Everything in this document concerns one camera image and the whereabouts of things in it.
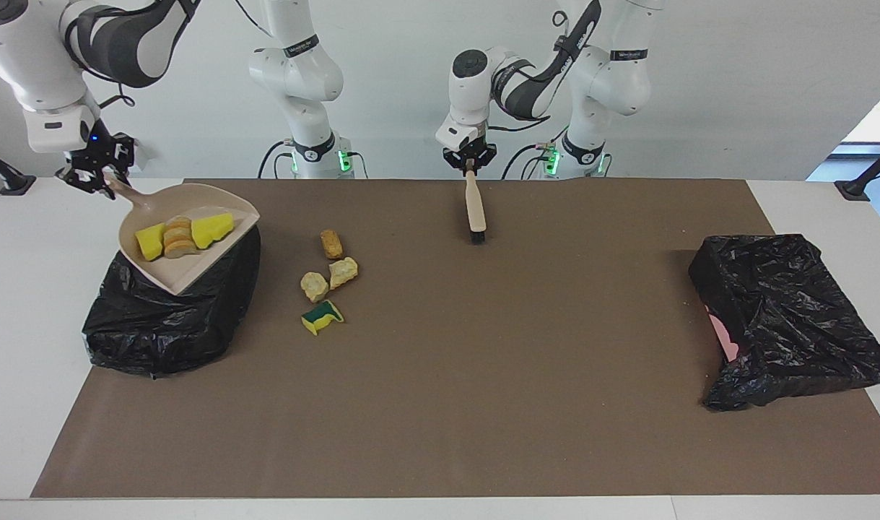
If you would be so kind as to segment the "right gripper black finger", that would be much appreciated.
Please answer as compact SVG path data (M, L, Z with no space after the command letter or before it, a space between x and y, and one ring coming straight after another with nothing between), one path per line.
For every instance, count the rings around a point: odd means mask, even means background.
M135 165L135 138L126 133L112 135L113 152L112 166L120 174L129 174L130 168Z
M58 178L68 186L87 192L87 194L102 194L108 199L114 198L114 191L109 187L103 172L61 168L58 171Z

